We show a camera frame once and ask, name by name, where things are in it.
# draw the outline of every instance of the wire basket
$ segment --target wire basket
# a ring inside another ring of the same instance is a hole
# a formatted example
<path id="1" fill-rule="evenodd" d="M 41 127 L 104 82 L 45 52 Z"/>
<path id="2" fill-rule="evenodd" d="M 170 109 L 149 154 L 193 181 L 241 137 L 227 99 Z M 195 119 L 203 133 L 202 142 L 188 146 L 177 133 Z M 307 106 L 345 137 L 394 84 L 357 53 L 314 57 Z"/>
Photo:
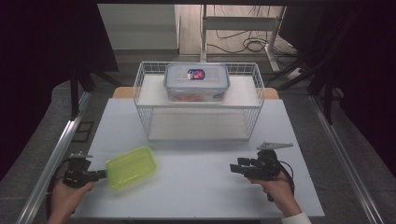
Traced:
<path id="1" fill-rule="evenodd" d="M 221 104 L 170 102 L 163 86 L 169 62 L 142 62 L 134 103 L 148 140 L 247 141 L 264 103 L 264 85 L 255 63 L 225 63 L 231 86 Z"/>

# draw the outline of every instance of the white table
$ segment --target white table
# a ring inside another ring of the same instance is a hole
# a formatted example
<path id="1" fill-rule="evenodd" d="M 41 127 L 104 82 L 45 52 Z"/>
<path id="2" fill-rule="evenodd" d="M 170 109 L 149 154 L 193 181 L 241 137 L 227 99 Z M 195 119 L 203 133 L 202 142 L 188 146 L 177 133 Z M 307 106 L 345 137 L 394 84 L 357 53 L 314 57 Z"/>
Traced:
<path id="1" fill-rule="evenodd" d="M 276 154 L 293 168 L 295 198 L 311 217 L 324 216 L 285 106 L 266 100 L 247 142 L 149 142 L 132 99 L 109 99 L 92 141 L 90 170 L 107 160 L 149 146 L 156 173 L 121 189 L 100 180 L 87 193 L 74 217 L 120 219 L 263 219 L 282 217 L 262 188 L 230 172 L 238 157 L 257 158 L 263 141 L 293 143 Z"/>

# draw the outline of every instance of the sleeve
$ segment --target sleeve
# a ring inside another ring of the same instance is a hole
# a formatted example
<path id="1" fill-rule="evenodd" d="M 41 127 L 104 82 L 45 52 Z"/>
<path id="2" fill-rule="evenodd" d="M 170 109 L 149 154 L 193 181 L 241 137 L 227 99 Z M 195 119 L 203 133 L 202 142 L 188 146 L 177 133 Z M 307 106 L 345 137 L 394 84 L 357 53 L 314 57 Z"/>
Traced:
<path id="1" fill-rule="evenodd" d="M 306 213 L 301 213 L 299 215 L 293 217 L 284 217 L 282 218 L 283 224 L 311 224 Z"/>

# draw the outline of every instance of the plastic food container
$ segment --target plastic food container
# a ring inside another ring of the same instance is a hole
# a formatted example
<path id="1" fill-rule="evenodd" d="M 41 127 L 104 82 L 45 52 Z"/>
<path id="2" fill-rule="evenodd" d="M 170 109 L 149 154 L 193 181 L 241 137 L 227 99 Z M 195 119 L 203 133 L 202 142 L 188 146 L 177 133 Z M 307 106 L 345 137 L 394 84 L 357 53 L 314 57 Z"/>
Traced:
<path id="1" fill-rule="evenodd" d="M 171 102 L 221 103 L 230 78 L 222 63 L 170 63 L 163 85 Z"/>
<path id="2" fill-rule="evenodd" d="M 138 147 L 106 162 L 107 178 L 113 189 L 152 175 L 156 169 L 149 147 Z"/>

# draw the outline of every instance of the green plastic container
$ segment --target green plastic container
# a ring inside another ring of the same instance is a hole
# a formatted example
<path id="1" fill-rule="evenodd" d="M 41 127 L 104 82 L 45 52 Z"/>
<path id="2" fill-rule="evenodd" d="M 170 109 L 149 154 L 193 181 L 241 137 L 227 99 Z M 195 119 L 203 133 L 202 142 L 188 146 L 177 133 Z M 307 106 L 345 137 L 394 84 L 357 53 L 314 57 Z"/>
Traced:
<path id="1" fill-rule="evenodd" d="M 107 179 L 113 189 L 152 175 L 156 169 L 149 147 L 138 147 L 106 162 Z"/>

